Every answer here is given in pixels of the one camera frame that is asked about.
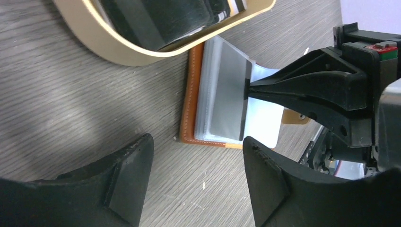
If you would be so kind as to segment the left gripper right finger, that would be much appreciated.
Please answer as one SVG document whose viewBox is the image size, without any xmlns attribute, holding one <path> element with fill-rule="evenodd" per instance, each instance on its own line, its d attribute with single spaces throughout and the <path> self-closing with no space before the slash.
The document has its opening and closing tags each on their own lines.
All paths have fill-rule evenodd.
<svg viewBox="0 0 401 227">
<path fill-rule="evenodd" d="M 398 227 L 401 171 L 347 180 L 243 142 L 244 168 L 258 227 Z"/>
</svg>

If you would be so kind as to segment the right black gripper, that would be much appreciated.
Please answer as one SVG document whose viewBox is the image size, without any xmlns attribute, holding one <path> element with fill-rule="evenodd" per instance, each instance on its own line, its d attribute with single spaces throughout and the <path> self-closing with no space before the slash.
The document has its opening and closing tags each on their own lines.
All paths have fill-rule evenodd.
<svg viewBox="0 0 401 227">
<path fill-rule="evenodd" d="M 333 132 L 352 148 L 378 146 L 378 106 L 384 89 L 401 74 L 401 35 L 333 28 L 334 47 L 314 50 L 271 76 L 250 83 L 249 97 L 294 110 Z M 346 111 L 315 97 L 260 91 L 368 91 L 368 109 Z"/>
</svg>

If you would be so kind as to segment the grey credit card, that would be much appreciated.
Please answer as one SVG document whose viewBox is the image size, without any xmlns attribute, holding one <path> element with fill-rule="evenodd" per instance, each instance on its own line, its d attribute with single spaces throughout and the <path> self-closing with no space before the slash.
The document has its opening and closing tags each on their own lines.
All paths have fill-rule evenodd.
<svg viewBox="0 0 401 227">
<path fill-rule="evenodd" d="M 222 43 L 211 134 L 238 141 L 244 138 L 247 89 L 253 65 L 243 52 Z"/>
</svg>

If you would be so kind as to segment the beige oval card tray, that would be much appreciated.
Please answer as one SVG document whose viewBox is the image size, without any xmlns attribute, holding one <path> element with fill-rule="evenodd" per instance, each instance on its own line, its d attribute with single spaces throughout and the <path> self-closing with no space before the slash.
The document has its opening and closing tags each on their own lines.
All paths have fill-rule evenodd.
<svg viewBox="0 0 401 227">
<path fill-rule="evenodd" d="M 56 0 L 74 35 L 124 66 L 179 55 L 270 10 L 273 0 Z"/>
</svg>

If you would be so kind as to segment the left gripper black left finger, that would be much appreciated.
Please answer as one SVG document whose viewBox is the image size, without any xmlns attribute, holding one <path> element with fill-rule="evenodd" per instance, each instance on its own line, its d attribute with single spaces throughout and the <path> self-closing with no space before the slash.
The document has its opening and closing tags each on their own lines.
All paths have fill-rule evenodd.
<svg viewBox="0 0 401 227">
<path fill-rule="evenodd" d="M 144 134 L 53 180 L 0 181 L 3 227 L 137 227 L 154 156 Z"/>
</svg>

